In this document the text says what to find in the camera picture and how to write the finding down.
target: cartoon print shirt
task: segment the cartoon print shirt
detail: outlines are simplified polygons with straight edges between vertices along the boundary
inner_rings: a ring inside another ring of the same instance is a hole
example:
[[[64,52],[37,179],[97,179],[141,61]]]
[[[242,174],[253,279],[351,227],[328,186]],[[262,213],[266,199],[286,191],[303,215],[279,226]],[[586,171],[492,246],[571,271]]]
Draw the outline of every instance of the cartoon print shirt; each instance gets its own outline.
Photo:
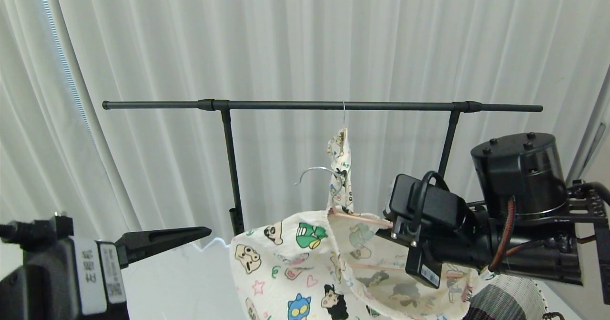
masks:
[[[351,207],[347,130],[327,148],[331,166],[343,168],[349,187],[340,197],[329,196],[327,210],[379,220]],[[332,177],[331,194],[334,187]],[[375,236],[375,225],[327,210],[297,213],[233,238],[231,271],[248,319],[458,320],[473,291],[484,287],[476,271],[450,264],[444,264],[441,288],[425,287],[405,274],[408,248]]]

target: clothes rack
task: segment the clothes rack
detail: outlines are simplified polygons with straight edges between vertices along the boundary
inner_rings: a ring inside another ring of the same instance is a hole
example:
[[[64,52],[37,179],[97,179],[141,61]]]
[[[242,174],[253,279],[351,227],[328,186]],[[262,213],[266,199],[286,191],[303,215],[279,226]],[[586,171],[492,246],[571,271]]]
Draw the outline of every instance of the clothes rack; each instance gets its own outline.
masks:
[[[443,144],[443,151],[438,164],[438,172],[445,175],[449,152],[458,126],[459,116],[462,113],[480,111],[502,112],[542,112],[542,105],[520,104],[489,104],[475,101],[450,103],[416,103],[416,102],[324,102],[324,101],[229,101],[207,98],[198,101],[135,101],[135,102],[102,102],[102,107],[109,109],[201,109],[204,111],[220,111],[224,127],[227,156],[229,159],[229,173],[235,207],[229,209],[233,233],[238,235],[244,232],[244,216],[242,213],[242,199],[239,192],[237,178],[237,162],[235,161],[235,146],[233,131],[231,130],[231,110],[349,110],[349,111],[449,111],[447,134]]]

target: black horizontal rod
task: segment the black horizontal rod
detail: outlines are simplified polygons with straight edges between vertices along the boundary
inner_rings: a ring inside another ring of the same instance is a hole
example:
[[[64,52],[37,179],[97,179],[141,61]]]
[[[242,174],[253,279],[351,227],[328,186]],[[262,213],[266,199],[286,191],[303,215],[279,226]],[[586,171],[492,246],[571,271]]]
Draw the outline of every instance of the black horizontal rod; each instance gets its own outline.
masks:
[[[418,103],[418,102],[310,102],[310,101],[136,101],[102,103],[104,109],[225,109],[257,110],[346,110],[351,111],[504,111],[542,112],[542,105],[485,104],[479,102]]]

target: metal hanger hook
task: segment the metal hanger hook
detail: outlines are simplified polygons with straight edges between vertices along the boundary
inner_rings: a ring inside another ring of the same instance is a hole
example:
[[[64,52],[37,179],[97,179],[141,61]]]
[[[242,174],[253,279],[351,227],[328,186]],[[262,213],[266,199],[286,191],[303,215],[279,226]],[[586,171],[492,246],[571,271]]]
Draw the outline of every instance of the metal hanger hook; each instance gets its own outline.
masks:
[[[330,168],[327,168],[324,166],[310,167],[307,170],[303,171],[303,173],[301,174],[301,177],[299,177],[299,181],[296,182],[295,185],[299,185],[301,183],[301,181],[303,180],[303,176],[305,176],[305,174],[307,174],[307,172],[310,172],[311,170],[325,170],[325,171],[328,171],[331,174],[333,174],[335,176],[335,178],[337,179],[337,181],[339,182],[339,188],[333,193],[333,198],[335,196],[337,196],[337,194],[341,191],[341,188],[343,187],[343,177],[338,172],[333,171]]]

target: white label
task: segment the white label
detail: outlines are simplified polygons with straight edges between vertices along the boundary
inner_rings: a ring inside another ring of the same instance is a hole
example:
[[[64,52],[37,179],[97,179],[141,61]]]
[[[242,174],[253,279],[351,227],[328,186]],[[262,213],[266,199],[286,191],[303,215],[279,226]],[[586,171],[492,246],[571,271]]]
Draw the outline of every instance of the white label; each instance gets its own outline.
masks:
[[[104,313],[107,308],[98,243],[72,237],[83,315]]]
[[[421,264],[421,275],[426,277],[427,280],[431,281],[436,287],[440,285],[440,277],[437,274],[432,272],[427,266]]]
[[[106,294],[110,303],[127,302],[125,285],[122,283],[121,267],[118,264],[116,247],[113,244],[100,244]]]

